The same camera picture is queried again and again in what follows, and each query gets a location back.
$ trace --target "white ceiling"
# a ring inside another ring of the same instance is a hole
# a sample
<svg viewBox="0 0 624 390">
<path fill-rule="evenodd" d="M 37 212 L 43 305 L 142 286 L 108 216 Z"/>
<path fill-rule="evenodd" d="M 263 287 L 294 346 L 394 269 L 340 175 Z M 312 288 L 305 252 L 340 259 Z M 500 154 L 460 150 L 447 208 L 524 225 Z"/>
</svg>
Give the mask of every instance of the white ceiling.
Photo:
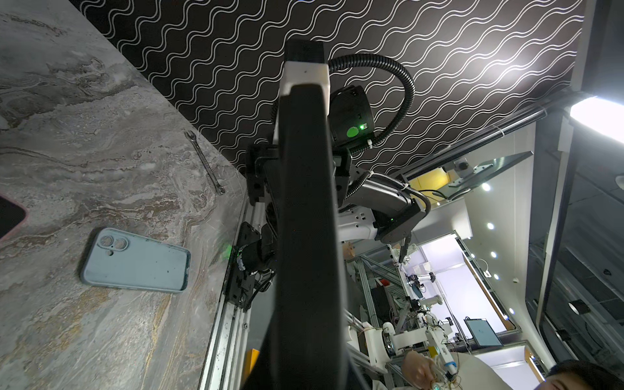
<svg viewBox="0 0 624 390">
<path fill-rule="evenodd" d="M 478 165 L 493 158 L 534 151 L 534 146 L 535 124 L 531 124 L 467 154 L 466 159 L 471 165 Z M 489 192 L 478 188 L 466 194 L 474 236 L 464 242 L 477 258 L 488 262 L 492 275 L 500 276 L 500 280 L 491 278 L 490 285 L 506 309 L 515 311 L 513 318 L 522 328 L 524 338 L 549 365 L 552 357 L 535 329 L 524 302 L 532 179 L 533 157 L 530 157 L 490 180 L 488 184 L 492 189 Z M 489 222 L 494 224 L 493 230 L 487 228 Z M 491 257 L 492 251 L 496 252 L 497 258 Z M 477 264 L 485 269 L 483 261 L 477 260 Z M 519 282 L 514 283 L 514 278 L 518 278 Z"/>
</svg>

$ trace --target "person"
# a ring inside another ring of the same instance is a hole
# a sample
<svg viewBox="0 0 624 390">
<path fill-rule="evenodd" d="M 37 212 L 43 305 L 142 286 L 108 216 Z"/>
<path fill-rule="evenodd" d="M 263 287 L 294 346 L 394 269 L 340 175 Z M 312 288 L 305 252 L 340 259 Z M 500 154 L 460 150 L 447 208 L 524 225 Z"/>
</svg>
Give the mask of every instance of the person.
<svg viewBox="0 0 624 390">
<path fill-rule="evenodd" d="M 494 370 L 479 359 L 463 353 L 453 355 L 459 363 L 458 376 L 461 376 L 461 388 L 464 390 L 510 389 Z M 401 371 L 413 386 L 428 390 L 435 379 L 434 365 L 430 358 L 410 351 Z M 553 366 L 545 381 L 535 390 L 624 390 L 624 382 L 596 364 L 566 360 Z"/>
</svg>

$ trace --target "display screen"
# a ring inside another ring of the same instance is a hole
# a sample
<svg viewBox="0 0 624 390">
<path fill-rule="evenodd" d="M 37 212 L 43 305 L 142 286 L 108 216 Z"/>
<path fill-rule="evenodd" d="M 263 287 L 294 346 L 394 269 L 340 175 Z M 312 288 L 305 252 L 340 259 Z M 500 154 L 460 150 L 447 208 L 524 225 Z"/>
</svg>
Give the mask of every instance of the display screen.
<svg viewBox="0 0 624 390">
<path fill-rule="evenodd" d="M 472 333 L 472 339 L 478 346 L 494 347 L 503 345 L 486 319 L 465 319 L 464 322 L 466 322 L 470 333 Z"/>
<path fill-rule="evenodd" d="M 26 211 L 0 195 L 0 239 L 26 218 Z"/>
</svg>

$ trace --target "green circle sticker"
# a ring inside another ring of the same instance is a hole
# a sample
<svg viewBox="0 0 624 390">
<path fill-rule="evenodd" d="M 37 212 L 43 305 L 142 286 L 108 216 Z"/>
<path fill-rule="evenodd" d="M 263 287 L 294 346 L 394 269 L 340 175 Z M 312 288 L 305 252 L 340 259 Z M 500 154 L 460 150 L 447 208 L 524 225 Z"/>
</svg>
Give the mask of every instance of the green circle sticker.
<svg viewBox="0 0 624 390">
<path fill-rule="evenodd" d="M 349 130 L 347 130 L 347 137 L 353 138 L 358 133 L 359 133 L 359 129 L 357 127 L 350 127 Z"/>
</svg>

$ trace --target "gray marble surface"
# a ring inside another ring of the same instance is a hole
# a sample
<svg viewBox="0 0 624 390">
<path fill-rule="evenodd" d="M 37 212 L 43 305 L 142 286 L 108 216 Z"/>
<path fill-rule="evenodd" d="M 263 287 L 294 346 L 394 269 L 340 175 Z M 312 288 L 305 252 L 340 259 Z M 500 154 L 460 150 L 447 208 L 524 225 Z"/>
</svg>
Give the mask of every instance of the gray marble surface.
<svg viewBox="0 0 624 390">
<path fill-rule="evenodd" d="M 29 210 L 0 242 L 0 389 L 195 389 L 243 177 L 65 0 L 0 3 L 0 192 Z M 95 229 L 192 252 L 171 295 L 79 272 Z"/>
</svg>

